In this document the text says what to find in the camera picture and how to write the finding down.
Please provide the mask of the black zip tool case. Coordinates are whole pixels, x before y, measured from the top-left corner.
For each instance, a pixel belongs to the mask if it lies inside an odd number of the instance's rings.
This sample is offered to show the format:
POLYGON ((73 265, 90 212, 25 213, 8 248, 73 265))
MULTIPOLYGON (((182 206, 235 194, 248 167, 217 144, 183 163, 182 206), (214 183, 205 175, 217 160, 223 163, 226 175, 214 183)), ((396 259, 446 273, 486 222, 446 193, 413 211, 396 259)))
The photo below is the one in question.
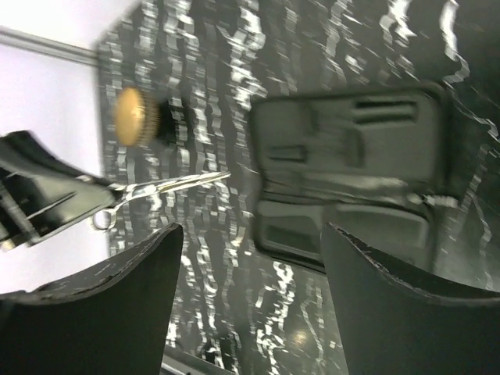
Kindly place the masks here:
POLYGON ((323 271, 320 234, 331 222, 432 270, 437 211, 456 204, 446 190, 451 114, 448 91, 434 82, 255 100, 256 249, 323 271))

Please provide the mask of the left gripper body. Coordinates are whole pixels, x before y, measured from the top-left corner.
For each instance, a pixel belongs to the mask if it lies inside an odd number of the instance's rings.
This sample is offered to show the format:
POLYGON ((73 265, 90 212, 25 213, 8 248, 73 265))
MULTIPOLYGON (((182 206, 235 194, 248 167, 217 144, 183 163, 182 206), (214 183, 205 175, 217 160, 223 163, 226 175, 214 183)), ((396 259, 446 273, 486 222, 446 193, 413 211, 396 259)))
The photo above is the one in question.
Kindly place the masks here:
POLYGON ((28 219, 34 200, 35 187, 29 179, 1 168, 1 246, 7 251, 34 246, 35 230, 28 219))

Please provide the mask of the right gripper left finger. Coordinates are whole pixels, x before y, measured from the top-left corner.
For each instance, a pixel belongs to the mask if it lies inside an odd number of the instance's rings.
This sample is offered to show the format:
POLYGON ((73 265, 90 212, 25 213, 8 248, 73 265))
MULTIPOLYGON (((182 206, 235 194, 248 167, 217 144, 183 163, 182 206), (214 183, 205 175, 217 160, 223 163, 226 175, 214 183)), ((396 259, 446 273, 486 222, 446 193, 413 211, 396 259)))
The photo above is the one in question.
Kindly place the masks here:
POLYGON ((35 291, 3 294, 2 373, 159 373, 183 243, 173 223, 35 291))

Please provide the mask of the silver scissors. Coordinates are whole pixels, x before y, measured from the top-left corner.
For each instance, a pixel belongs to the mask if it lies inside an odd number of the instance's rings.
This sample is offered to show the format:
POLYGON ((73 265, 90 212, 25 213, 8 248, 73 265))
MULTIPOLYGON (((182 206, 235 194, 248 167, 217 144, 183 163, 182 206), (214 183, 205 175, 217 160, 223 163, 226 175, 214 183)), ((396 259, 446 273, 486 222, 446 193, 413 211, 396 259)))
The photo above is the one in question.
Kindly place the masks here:
POLYGON ((119 209, 136 199, 147 198, 167 192, 175 192, 194 188, 203 184, 214 183, 218 180, 227 179, 230 172, 209 172, 175 177, 164 180, 154 180, 140 184, 118 184, 112 183, 107 188, 115 193, 115 202, 98 211, 89 219, 92 229, 98 232, 106 232, 114 228, 119 209))

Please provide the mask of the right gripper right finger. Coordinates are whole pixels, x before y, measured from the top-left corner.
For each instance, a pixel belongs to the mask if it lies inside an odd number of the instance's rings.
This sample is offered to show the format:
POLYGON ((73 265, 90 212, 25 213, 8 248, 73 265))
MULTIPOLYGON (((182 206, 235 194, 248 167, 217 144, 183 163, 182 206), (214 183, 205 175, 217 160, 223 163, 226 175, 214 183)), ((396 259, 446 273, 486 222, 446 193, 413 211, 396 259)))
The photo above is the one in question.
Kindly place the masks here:
POLYGON ((323 256, 350 374, 497 374, 499 294, 428 273, 329 223, 323 256))

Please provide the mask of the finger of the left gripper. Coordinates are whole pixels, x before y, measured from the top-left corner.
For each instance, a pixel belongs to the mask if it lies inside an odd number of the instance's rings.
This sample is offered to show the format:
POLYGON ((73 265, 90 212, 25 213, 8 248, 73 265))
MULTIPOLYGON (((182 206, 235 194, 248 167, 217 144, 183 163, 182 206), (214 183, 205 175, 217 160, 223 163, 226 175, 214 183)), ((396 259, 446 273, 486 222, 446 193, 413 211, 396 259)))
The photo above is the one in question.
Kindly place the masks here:
POLYGON ((115 202, 111 181, 65 164, 28 130, 1 137, 1 168, 29 179, 35 187, 34 244, 85 220, 115 202))

